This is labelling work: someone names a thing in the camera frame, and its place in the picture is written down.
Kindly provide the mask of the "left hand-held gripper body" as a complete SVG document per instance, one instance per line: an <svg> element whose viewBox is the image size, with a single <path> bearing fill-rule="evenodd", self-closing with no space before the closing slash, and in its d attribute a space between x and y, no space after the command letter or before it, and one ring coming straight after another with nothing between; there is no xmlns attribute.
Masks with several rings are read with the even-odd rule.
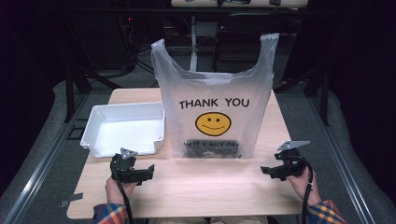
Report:
<svg viewBox="0 0 396 224"><path fill-rule="evenodd" d="M122 147L120 153L116 153L112 157L110 163L111 177L119 180L121 183L136 183L141 185L142 182L134 178L137 152Z"/></svg>

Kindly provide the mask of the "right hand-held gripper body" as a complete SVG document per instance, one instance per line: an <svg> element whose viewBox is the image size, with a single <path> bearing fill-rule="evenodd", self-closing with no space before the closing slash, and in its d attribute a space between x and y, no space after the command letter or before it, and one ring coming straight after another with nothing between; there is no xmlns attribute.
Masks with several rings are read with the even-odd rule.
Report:
<svg viewBox="0 0 396 224"><path fill-rule="evenodd" d="M286 141L281 146L278 147L278 153L275 154L277 160L283 161L280 169L276 174L284 175L285 177L294 175L296 177L300 176L306 166L299 147L310 144L310 141Z"/></svg>

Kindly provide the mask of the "clear smiley plastic bag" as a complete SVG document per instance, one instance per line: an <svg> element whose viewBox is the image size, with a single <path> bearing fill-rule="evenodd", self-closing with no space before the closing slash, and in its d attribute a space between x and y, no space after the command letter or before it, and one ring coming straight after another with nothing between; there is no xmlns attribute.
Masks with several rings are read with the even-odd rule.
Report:
<svg viewBox="0 0 396 224"><path fill-rule="evenodd" d="M184 158L250 158L273 86L279 34L260 38L258 62L239 73L181 68L161 39L151 61L163 99L173 155Z"/></svg>

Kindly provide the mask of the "person's left hand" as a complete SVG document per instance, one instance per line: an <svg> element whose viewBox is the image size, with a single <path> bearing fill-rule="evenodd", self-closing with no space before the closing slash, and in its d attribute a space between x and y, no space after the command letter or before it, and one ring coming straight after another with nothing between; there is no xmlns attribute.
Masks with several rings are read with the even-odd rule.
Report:
<svg viewBox="0 0 396 224"><path fill-rule="evenodd" d="M122 183L121 185L128 200L131 200L136 183ZM108 203L124 204L124 197L120 192L118 183L111 177L106 181L106 200Z"/></svg>

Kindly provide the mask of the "white plastic tray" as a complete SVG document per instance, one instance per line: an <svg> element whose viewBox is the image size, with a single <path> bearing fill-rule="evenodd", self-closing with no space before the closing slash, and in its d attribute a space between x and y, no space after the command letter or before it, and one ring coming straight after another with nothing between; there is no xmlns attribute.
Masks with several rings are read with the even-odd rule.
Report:
<svg viewBox="0 0 396 224"><path fill-rule="evenodd" d="M80 145L95 158L112 157L126 148L153 155L164 143L162 102L95 105Z"/></svg>

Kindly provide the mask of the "grey floor tape strip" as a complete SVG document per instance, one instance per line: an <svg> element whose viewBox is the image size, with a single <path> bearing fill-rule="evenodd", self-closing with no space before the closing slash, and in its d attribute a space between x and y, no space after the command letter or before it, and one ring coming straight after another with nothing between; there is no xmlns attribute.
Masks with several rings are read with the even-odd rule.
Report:
<svg viewBox="0 0 396 224"><path fill-rule="evenodd" d="M81 200L83 192L71 195L67 200L60 201L59 208L67 207L71 202Z"/></svg>

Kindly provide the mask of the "black metal stand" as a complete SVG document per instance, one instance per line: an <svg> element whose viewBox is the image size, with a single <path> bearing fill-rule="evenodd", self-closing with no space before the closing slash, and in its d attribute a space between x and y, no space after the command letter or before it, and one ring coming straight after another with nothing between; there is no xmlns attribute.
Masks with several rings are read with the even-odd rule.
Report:
<svg viewBox="0 0 396 224"><path fill-rule="evenodd" d="M84 94L88 94L92 91L92 86L88 82L88 78L91 77L112 90L119 89L120 85L113 83L105 77L100 76L92 69L83 65L76 65L70 63L64 67L65 69L65 90L66 90L66 118L65 122L68 122L75 113L75 100L74 100L74 87Z"/></svg>
<svg viewBox="0 0 396 224"><path fill-rule="evenodd" d="M304 88L304 95L306 97L315 97L320 92L320 103L319 103L319 117L325 126L329 125L328 121L328 100L329 100L329 85L330 85L330 73L326 67L319 67L310 70L309 72L286 81L281 86L274 89L275 93L281 93L296 84L307 80L308 83Z"/></svg>

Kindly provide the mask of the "white desk leg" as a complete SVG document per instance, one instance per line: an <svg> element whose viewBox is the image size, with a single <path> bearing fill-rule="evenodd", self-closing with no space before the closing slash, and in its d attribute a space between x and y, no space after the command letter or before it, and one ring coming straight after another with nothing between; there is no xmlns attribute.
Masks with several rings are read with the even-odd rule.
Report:
<svg viewBox="0 0 396 224"><path fill-rule="evenodd" d="M191 17L191 63L190 70L195 72L198 65L198 54L197 54L197 37L196 37L196 20L195 17Z"/></svg>

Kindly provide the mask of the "black folding chair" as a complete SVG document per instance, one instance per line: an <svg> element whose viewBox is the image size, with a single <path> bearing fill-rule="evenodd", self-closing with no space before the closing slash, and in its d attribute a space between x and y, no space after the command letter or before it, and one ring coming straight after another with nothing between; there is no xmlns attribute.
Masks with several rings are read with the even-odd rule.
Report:
<svg viewBox="0 0 396 224"><path fill-rule="evenodd" d="M282 20L275 15L232 13L222 17L216 28L212 69L218 63L255 63L258 61L262 35L279 33Z"/></svg>

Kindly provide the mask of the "aluminium floor rail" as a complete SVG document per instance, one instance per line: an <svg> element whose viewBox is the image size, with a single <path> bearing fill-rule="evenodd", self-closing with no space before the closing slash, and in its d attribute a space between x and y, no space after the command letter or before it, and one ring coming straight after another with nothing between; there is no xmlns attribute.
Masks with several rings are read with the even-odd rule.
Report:
<svg viewBox="0 0 396 224"><path fill-rule="evenodd" d="M106 97L83 94L76 112L65 122L61 103L37 138L16 178L0 199L0 224L85 224L67 216L60 201L76 194L75 188L89 151L79 145L92 106Z"/></svg>
<svg viewBox="0 0 396 224"><path fill-rule="evenodd" d="M360 188L358 187L349 167L347 166L347 161L344 155L336 143L335 137L329 126L326 126L319 114L319 105L317 101L311 97L307 98L307 102L314 113L314 117L317 120L320 129L324 132L327 142L330 144L332 159L337 168L338 174L340 175L343 184L346 188L346 192L352 202L355 211L362 224L376 224L375 219L367 206L366 201L363 198Z"/></svg>

